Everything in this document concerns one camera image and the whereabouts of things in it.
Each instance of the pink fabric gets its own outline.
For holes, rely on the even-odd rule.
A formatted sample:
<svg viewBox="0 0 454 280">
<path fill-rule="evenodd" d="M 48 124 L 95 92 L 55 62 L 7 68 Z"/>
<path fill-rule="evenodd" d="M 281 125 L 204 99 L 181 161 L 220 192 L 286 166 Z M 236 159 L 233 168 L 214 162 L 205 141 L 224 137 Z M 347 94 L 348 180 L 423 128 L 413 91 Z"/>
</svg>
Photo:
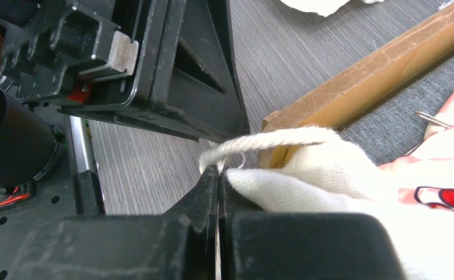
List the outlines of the pink fabric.
<svg viewBox="0 0 454 280">
<path fill-rule="evenodd" d="M 451 127 L 430 123 L 420 146 L 379 168 L 401 180 L 399 201 L 454 211 L 454 93 L 435 118 Z"/>
</svg>

